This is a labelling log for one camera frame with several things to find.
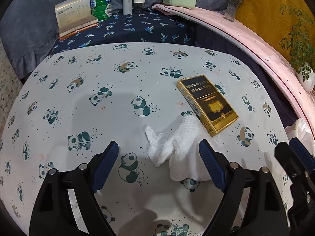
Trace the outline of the white paper towel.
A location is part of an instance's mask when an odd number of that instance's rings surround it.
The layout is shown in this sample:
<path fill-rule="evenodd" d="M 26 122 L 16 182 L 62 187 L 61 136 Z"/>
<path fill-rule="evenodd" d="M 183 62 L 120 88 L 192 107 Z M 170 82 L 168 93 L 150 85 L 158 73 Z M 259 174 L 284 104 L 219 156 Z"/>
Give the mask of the white paper towel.
<path fill-rule="evenodd" d="M 207 140 L 215 151 L 223 151 L 223 139 L 210 136 L 199 118 L 184 114 L 173 132 L 157 134 L 150 126 L 145 128 L 149 142 L 147 155 L 155 167 L 168 161 L 170 178 L 179 182 L 190 178 L 195 181 L 209 181 L 210 174 L 199 153 L 199 143 Z"/>

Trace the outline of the gold black cigarette box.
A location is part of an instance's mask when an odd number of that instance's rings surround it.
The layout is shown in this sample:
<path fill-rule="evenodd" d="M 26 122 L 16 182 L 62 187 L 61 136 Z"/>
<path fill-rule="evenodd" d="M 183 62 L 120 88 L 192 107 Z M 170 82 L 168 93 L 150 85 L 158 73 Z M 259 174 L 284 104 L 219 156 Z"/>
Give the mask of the gold black cigarette box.
<path fill-rule="evenodd" d="M 239 118 L 205 75 L 178 80 L 176 86 L 211 136 L 222 132 Z"/>

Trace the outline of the panda print tablecloth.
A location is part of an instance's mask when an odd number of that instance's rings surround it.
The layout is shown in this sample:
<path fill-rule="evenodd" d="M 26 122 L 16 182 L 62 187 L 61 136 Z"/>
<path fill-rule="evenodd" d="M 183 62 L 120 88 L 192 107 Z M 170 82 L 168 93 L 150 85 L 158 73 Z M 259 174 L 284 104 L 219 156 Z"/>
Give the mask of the panda print tablecloth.
<path fill-rule="evenodd" d="M 271 169 L 284 208 L 290 180 L 274 158 L 287 141 L 267 85 L 243 59 L 198 47 L 130 43 L 63 51 L 42 61 L 19 92 L 1 141 L 1 201 L 28 232 L 36 196 L 49 169 L 68 171 L 119 145 L 96 198 L 118 235 L 200 235 L 222 193 L 212 182 L 175 182 L 167 163 L 147 155 L 145 128 L 172 133 L 192 111 L 177 81 L 206 76 L 239 118 L 210 139 L 244 168 Z"/>

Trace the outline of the pink bed sheet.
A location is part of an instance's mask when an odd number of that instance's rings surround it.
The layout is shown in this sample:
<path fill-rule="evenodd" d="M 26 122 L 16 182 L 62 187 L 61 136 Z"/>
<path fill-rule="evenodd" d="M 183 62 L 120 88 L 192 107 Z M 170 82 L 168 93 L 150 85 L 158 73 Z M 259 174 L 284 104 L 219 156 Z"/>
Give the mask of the pink bed sheet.
<path fill-rule="evenodd" d="M 290 102 L 297 116 L 305 119 L 314 134 L 314 91 L 307 92 L 303 88 L 288 61 L 260 36 L 238 20 L 230 22 L 215 11 L 163 4 L 154 4 L 152 8 L 202 25 L 240 48 L 268 73 Z"/>

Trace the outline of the white potted green plant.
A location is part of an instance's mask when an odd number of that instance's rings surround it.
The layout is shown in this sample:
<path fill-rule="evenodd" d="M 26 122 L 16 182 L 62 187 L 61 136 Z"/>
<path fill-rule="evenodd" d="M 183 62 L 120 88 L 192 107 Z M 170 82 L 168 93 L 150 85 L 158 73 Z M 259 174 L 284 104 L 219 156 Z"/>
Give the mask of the white potted green plant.
<path fill-rule="evenodd" d="M 309 31 L 313 20 L 307 12 L 291 5 L 281 5 L 280 12 L 296 19 L 290 32 L 280 41 L 280 47 L 289 52 L 289 65 L 296 71 L 304 90 L 310 92 L 314 89 L 314 46 Z"/>

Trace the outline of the mustard yellow blanket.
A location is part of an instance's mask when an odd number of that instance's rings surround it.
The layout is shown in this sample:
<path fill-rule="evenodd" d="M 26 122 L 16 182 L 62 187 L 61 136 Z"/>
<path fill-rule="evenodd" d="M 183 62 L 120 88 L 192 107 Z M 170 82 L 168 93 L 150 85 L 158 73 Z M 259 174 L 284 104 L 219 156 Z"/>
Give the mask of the mustard yellow blanket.
<path fill-rule="evenodd" d="M 280 12 L 280 6 L 283 4 L 307 12 L 314 20 L 304 0 L 243 0 L 235 18 L 264 39 L 286 60 L 290 60 L 289 52 L 280 47 L 280 41 L 288 35 L 292 25 L 297 23 L 297 18 L 287 12 Z"/>

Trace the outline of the navy patterned cloth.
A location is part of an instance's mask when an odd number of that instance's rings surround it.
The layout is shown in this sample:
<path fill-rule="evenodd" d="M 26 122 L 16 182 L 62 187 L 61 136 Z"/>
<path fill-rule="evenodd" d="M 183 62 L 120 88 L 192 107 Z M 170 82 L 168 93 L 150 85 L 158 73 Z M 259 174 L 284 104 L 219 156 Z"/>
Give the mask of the navy patterned cloth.
<path fill-rule="evenodd" d="M 57 40 L 50 54 L 81 47 L 124 42 L 195 46 L 195 24 L 178 16 L 166 16 L 158 10 L 132 15 L 117 12 L 94 27 L 76 32 L 65 40 Z"/>

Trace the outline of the green striped can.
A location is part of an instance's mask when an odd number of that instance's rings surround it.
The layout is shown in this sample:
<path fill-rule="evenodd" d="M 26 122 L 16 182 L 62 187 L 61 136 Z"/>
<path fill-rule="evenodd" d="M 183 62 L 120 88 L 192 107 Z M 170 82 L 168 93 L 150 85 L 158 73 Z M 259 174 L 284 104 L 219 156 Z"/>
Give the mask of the green striped can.
<path fill-rule="evenodd" d="M 90 0 L 91 14 L 99 21 L 112 16 L 112 0 Z"/>

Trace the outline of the white tall tube bottle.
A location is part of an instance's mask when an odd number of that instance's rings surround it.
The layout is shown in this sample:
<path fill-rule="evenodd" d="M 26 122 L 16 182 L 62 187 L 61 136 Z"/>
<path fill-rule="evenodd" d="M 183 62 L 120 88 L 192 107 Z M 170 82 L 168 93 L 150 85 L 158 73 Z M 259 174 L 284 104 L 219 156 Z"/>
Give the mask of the white tall tube bottle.
<path fill-rule="evenodd" d="M 123 15 L 132 15 L 132 0 L 122 0 Z"/>

